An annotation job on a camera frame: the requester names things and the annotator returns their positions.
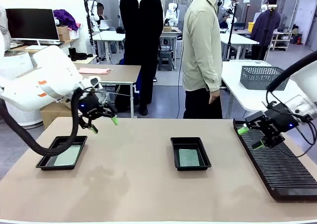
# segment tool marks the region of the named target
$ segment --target dark jacket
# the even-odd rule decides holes
[[[280,21],[281,21],[281,15],[274,11],[273,16],[269,22],[270,18],[270,11],[267,10],[259,15],[257,18],[252,33],[251,33],[251,40],[257,41],[262,45],[263,37],[264,37],[264,32],[265,29],[268,26],[268,33],[267,37],[265,38],[264,46],[268,46],[271,43],[271,39],[273,36],[273,31],[278,28]]]
[[[155,66],[163,31],[160,0],[120,0],[125,29],[125,64]]]

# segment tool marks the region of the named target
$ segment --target stool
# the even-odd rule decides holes
[[[173,68],[173,64],[172,64],[172,52],[168,52],[168,51],[161,51],[159,54],[159,63],[158,63],[158,70],[161,70],[162,67],[162,63],[163,63],[163,58],[168,58],[168,66],[169,69],[168,71],[172,71]]]

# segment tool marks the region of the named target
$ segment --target computer monitor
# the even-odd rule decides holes
[[[59,41],[52,9],[6,9],[8,29],[14,40]]]

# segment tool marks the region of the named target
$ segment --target black jacket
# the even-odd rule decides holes
[[[159,37],[163,31],[160,0],[120,0],[125,29],[125,64],[157,64]]]

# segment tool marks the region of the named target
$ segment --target black rack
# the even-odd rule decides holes
[[[233,121],[237,135],[244,123]],[[317,201],[316,180],[285,143],[254,150],[252,145],[263,138],[260,131],[250,130],[238,137],[272,198],[277,201]]]

